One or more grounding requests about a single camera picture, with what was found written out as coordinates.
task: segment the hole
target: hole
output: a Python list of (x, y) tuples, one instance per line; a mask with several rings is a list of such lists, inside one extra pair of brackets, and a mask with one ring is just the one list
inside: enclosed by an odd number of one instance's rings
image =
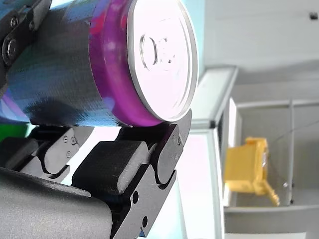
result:
[(134, 192), (133, 194), (133, 203), (137, 203), (139, 200), (139, 193), (137, 191)]
[(143, 221), (142, 221), (142, 226), (143, 226), (143, 228), (145, 228), (147, 225), (148, 225), (148, 218), (147, 218), (147, 216), (145, 216), (143, 218)]
[(311, 21), (318, 20), (318, 13), (317, 12), (310, 12), (309, 18)]

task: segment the metal pole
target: metal pole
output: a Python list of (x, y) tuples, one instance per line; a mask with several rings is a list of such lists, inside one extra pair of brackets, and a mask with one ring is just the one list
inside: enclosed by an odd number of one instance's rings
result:
[(289, 162), (288, 162), (288, 198), (287, 205), (291, 204), (293, 197), (293, 175), (294, 175), (294, 149), (295, 149), (295, 110), (293, 100), (289, 103), (290, 109), (290, 147), (289, 147)]

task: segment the green object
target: green object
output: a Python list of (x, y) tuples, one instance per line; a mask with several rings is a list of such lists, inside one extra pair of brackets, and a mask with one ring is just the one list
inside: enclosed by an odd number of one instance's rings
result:
[(29, 127), (28, 124), (0, 124), (0, 142), (7, 137), (26, 137)]

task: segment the can rim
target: can rim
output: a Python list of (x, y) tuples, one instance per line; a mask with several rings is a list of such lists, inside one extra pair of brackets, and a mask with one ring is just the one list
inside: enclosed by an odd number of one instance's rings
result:
[(136, 91), (147, 108), (147, 110), (152, 113), (156, 118), (163, 121), (177, 121), (183, 118), (190, 109), (192, 99), (194, 97), (199, 77), (199, 69), (198, 69), (198, 48), (197, 48), (197, 39), (195, 36), (194, 26), (191, 21), (190, 15), (185, 7), (185, 5), (180, 0), (174, 0), (181, 11), (181, 14), (185, 20), (186, 27), (189, 33), (189, 42), (187, 41), (187, 50), (188, 50), (188, 64), (191, 64), (192, 67), (188, 66), (188, 79), (187, 79), (187, 87), (185, 87), (183, 101), (184, 105), (176, 112), (174, 116), (166, 117), (159, 112), (155, 112), (155, 110), (151, 107), (147, 98), (145, 97), (142, 88), (140, 86), (136, 71), (135, 71), (135, 45), (134, 45), (134, 10), (138, 0), (133, 0), (128, 12), (128, 20), (127, 20), (127, 44), (128, 44), (128, 64), (131, 73), (131, 78), (133, 84), (136, 88)]

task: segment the metal bracket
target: metal bracket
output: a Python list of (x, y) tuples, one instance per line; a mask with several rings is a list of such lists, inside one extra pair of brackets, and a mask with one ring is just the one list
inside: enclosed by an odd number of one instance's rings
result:
[(33, 41), (52, 0), (0, 0), (0, 97), (6, 87), (6, 72)]
[(152, 166), (143, 164), (140, 167), (135, 179), (123, 194), (123, 198), (128, 198), (129, 201), (119, 213), (119, 223), (112, 228), (112, 239), (148, 236), (176, 180), (176, 171), (173, 171), (166, 185), (158, 185), (154, 175)]
[(29, 138), (6, 138), (0, 144), (0, 166), (49, 181), (61, 182), (70, 172), (67, 162), (93, 127), (36, 127)]

